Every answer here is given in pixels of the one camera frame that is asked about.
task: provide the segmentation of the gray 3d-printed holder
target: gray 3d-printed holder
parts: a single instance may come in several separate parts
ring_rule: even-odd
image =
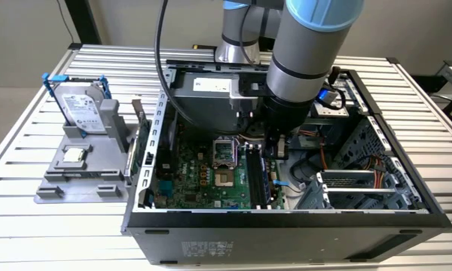
[[[124,169],[137,125],[127,127],[117,111],[117,100],[104,99],[100,112],[107,118],[107,134],[83,137],[76,126],[63,127],[65,135],[37,189],[36,203],[127,201],[131,180],[124,178]],[[72,148],[83,149],[84,154],[79,161],[64,161]]]

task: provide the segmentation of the blue connector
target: blue connector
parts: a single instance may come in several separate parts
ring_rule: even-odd
[[[248,6],[247,4],[235,3],[232,1],[224,1],[224,3],[223,3],[223,8],[225,10],[236,10],[237,8],[243,8],[243,7],[247,7],[247,6]]]
[[[321,89],[317,97],[323,100],[325,98],[327,94],[328,94],[328,89]]]
[[[68,75],[55,75],[52,77],[52,82],[63,83],[63,82],[67,82],[68,79],[69,79]]]
[[[281,185],[281,186],[288,186],[288,182],[281,182],[279,180],[273,180],[273,184]]]

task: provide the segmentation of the slotted metal table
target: slotted metal table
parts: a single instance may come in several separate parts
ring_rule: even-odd
[[[212,50],[163,50],[165,59],[213,61]],[[271,54],[263,54],[263,62]],[[355,69],[400,143],[452,221],[452,123],[399,64],[337,57]],[[52,74],[109,79],[120,113],[136,121],[131,100],[152,116],[160,83],[152,49],[84,45],[69,49]],[[133,270],[148,266],[132,237],[121,236],[125,203],[35,204],[33,195],[61,141],[64,118],[44,88],[0,144],[0,270]],[[452,270],[452,231],[379,264],[176,266],[203,270]]]

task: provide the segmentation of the open computer tower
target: open computer tower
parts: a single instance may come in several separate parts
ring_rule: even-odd
[[[167,63],[205,125],[252,117],[261,97],[241,86],[261,85],[267,66]],[[311,106],[288,160],[264,158],[257,137],[191,126],[160,93],[123,224],[152,264],[383,261],[452,228],[354,70],[335,87],[347,106]]]

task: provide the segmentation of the black cable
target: black cable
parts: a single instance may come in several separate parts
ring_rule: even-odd
[[[292,176],[292,178],[295,179],[295,181],[297,181],[297,182],[300,182],[300,183],[308,184],[308,183],[309,183],[309,180],[300,179],[300,178],[296,176],[296,174],[295,174],[295,168],[299,167],[299,166],[301,166],[303,163],[308,163],[311,167],[312,167],[312,166],[316,167],[316,166],[309,162],[309,159],[312,158],[313,155],[315,155],[315,152],[309,151],[308,154],[305,155],[305,157],[301,158],[301,156],[300,156],[300,159],[299,159],[299,160],[292,164],[292,166],[289,167],[289,170],[288,170],[288,171],[289,171],[289,175]]]
[[[305,178],[308,178],[307,173],[303,171],[303,167],[300,167],[301,174]]]
[[[247,59],[251,67],[253,67],[255,69],[259,69],[259,67],[256,66],[253,61],[251,61],[251,59],[249,59],[249,56],[248,56],[247,51],[244,49],[244,43],[243,43],[243,28],[244,28],[244,22],[245,22],[247,16],[248,16],[249,8],[251,8],[251,6],[248,6],[248,9],[247,9],[247,11],[244,13],[243,20],[241,20],[241,26],[240,26],[240,49],[241,49],[243,56]]]
[[[73,40],[73,36],[72,36],[72,32],[71,32],[71,29],[68,28],[68,25],[67,25],[67,22],[65,22],[65,18],[63,17],[63,11],[61,11],[61,5],[60,5],[60,1],[57,1],[57,4],[59,4],[59,10],[60,10],[60,16],[61,16],[61,20],[63,20],[63,24],[65,25],[65,28],[67,28],[67,31],[68,31],[68,34],[71,35],[71,40],[72,40],[72,43],[75,43],[76,41]]]
[[[291,186],[288,186],[288,185],[281,185],[281,186],[289,188],[295,193],[301,193],[301,191],[295,190],[295,189],[293,189]]]
[[[448,100],[450,102],[452,102],[452,99],[450,97],[444,96],[444,95],[434,94],[430,97],[440,98],[440,99],[444,99],[444,100]]]
[[[371,155],[366,155],[363,157],[360,157],[359,159],[356,159],[352,163],[350,163],[344,169],[351,169],[355,165],[358,165],[364,159],[370,158]]]
[[[161,63],[160,63],[160,35],[161,35],[161,30],[163,30],[163,22],[164,22],[164,14],[165,14],[167,3],[168,3],[168,0],[163,0],[160,12],[159,12],[159,17],[157,17],[156,37],[155,37],[155,46],[153,46],[156,71],[157,71],[160,85],[163,87],[163,90],[165,92],[165,95],[169,99],[172,106],[175,107],[176,111],[183,116],[183,118],[187,120],[187,122],[189,122],[197,128],[209,131],[211,133],[221,134],[221,135],[225,135],[225,136],[236,135],[236,134],[239,134],[239,131],[223,131],[223,130],[207,129],[207,128],[201,127],[201,125],[199,125],[196,123],[196,121],[185,113],[181,105],[176,101],[176,97],[171,95],[171,90],[169,90],[169,86],[167,85],[167,82],[165,82],[163,67],[161,67]]]

